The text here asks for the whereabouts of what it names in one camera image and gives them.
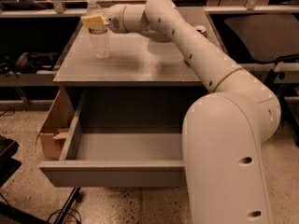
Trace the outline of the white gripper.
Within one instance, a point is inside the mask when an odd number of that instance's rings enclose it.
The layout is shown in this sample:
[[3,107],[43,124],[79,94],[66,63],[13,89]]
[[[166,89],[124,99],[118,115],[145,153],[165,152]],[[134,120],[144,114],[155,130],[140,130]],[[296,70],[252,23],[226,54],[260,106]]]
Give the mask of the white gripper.
[[123,12],[126,5],[114,5],[107,10],[107,17],[102,15],[85,15],[82,16],[81,22],[84,27],[100,32],[105,32],[107,27],[117,34],[126,32],[123,23]]

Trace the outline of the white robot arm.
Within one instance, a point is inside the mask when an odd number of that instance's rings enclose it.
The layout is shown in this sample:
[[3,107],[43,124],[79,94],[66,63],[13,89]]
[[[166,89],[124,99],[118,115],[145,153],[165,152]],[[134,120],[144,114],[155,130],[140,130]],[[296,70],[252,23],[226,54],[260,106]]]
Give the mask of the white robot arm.
[[116,5],[81,20],[95,30],[170,38],[207,89],[182,127],[192,223],[274,224],[261,146],[280,122],[276,95],[188,24],[171,0]]

